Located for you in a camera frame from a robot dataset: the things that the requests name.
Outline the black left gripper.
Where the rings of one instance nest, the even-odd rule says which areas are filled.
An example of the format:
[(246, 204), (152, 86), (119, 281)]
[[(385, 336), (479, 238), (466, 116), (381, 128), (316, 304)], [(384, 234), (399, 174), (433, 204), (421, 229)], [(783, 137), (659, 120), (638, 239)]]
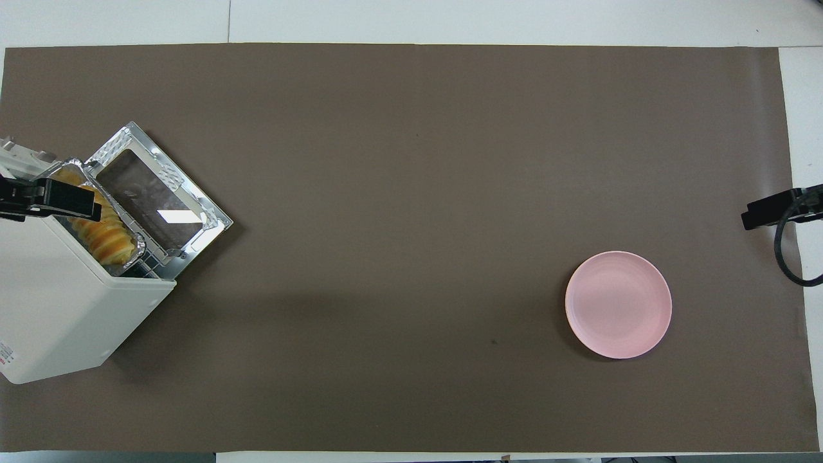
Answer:
[[(33, 200), (38, 197), (39, 211), (35, 211)], [(94, 190), (51, 178), (24, 181), (1, 176), (2, 219), (24, 222), (27, 217), (40, 217), (44, 213), (99, 222), (101, 211), (102, 206), (95, 202)]]

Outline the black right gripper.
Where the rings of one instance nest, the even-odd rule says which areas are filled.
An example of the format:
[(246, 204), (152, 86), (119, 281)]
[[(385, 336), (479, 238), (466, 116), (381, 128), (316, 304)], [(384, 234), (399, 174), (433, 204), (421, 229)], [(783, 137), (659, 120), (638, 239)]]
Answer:
[(790, 188), (747, 203), (746, 210), (741, 214), (743, 228), (754, 230), (776, 224), (798, 197), (803, 200), (799, 205), (797, 222), (822, 219), (822, 185), (814, 185), (808, 188)]

